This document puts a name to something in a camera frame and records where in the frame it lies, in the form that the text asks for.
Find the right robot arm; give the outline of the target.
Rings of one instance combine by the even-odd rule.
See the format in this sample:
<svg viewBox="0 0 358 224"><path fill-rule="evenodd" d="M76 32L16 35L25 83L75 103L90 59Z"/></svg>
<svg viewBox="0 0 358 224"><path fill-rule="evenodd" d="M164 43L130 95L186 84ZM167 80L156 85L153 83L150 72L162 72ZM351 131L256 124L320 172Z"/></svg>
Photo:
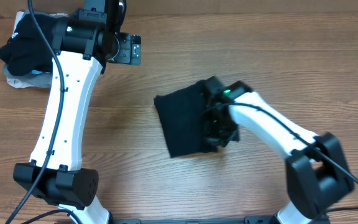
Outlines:
<svg viewBox="0 0 358 224"><path fill-rule="evenodd" d="M329 223L329 207L354 190L338 138L300 127L243 82L224 86L211 77L203 90L207 143L224 147L238 141L243 126L285 163L288 205L273 215L246 216L244 223Z"/></svg>

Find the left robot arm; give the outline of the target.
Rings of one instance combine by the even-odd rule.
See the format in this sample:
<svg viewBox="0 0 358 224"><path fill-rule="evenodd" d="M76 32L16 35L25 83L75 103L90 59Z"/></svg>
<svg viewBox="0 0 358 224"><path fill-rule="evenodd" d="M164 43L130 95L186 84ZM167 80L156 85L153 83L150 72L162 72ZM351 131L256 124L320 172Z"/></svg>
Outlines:
<svg viewBox="0 0 358 224"><path fill-rule="evenodd" d="M91 95L108 63L138 65L141 38L123 33L127 3L86 1L75 17L60 17L47 47L52 86L30 159L14 167L27 196L41 198L74 223L112 223L97 198L99 175L82 166L82 139Z"/></svg>

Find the black t-shirt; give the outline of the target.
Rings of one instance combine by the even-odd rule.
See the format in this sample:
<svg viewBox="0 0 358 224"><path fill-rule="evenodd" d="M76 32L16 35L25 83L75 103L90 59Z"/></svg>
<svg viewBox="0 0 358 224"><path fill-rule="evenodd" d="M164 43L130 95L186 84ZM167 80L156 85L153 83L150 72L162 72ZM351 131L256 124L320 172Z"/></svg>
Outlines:
<svg viewBox="0 0 358 224"><path fill-rule="evenodd" d="M212 111L211 99L222 90L223 84L210 88L207 80L200 80L181 90L167 95L157 95L154 105L162 126L170 157L181 157L196 153L218 152L203 139L203 116L218 116Z"/></svg>

